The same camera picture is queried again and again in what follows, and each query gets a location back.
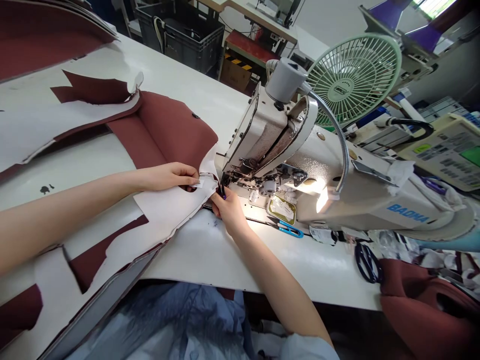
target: blue clothing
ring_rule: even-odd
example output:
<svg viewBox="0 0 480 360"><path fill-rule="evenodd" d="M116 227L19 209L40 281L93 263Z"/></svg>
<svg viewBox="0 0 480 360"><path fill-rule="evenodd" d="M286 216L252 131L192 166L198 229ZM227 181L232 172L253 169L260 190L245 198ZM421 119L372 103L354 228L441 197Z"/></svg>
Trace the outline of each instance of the blue clothing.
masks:
<svg viewBox="0 0 480 360"><path fill-rule="evenodd" d="M151 285L131 296L68 360L251 359L243 294L228 300L215 287ZM316 337L291 335L280 359L338 359Z"/></svg>

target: person's left hand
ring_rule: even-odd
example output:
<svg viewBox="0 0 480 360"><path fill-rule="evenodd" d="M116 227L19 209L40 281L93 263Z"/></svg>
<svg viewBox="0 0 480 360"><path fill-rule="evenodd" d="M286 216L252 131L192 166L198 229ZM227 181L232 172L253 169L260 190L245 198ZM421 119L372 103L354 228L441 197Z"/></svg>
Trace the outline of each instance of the person's left hand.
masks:
<svg viewBox="0 0 480 360"><path fill-rule="evenodd" d="M170 162L129 171L129 173L136 191L160 191L175 186L186 186L186 190L191 192L193 188L189 185L198 184L200 177L197 169L181 162Z"/></svg>

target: black scissors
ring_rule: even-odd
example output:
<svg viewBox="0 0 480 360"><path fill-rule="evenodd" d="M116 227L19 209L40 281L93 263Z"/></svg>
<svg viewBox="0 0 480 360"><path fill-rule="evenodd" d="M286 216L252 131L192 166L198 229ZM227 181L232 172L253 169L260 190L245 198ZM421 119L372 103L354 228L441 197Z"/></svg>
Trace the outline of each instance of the black scissors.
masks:
<svg viewBox="0 0 480 360"><path fill-rule="evenodd" d="M382 283L384 280L384 270L377 257L367 245L363 245L360 242L356 243L355 259L358 270L360 270L360 274L365 280L371 284Z"/></svg>
<svg viewBox="0 0 480 360"><path fill-rule="evenodd" d="M229 185L228 181L229 181L228 175L225 173L222 173L220 184L218 184L218 189L216 190L216 192L218 193L218 195L222 197L223 200L227 199L227 195L225 194L225 185L226 186Z"/></svg>

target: control panel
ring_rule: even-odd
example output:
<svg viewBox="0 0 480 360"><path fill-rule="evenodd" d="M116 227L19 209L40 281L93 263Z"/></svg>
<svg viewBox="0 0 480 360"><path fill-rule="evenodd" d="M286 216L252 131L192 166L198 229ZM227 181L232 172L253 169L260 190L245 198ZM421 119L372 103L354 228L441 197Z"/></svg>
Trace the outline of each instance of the control panel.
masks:
<svg viewBox="0 0 480 360"><path fill-rule="evenodd" d="M429 137L397 151L443 181L469 192L480 189L480 129L456 114L431 122Z"/></svg>

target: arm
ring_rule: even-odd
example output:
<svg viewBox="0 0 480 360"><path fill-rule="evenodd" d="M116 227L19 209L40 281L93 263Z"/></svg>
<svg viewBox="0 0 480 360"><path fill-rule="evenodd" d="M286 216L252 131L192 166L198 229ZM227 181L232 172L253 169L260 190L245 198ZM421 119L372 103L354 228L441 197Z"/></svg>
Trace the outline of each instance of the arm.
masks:
<svg viewBox="0 0 480 360"><path fill-rule="evenodd" d="M222 218L281 324L289 332L322 338L333 347L329 333L305 290L250 228L237 194L229 188L225 188L225 193L226 200L217 193L211 196L213 212Z"/></svg>
<svg viewBox="0 0 480 360"><path fill-rule="evenodd" d="M194 167L173 162L105 176L4 210L0 212L0 275L60 243L130 194L194 185L198 178Z"/></svg>

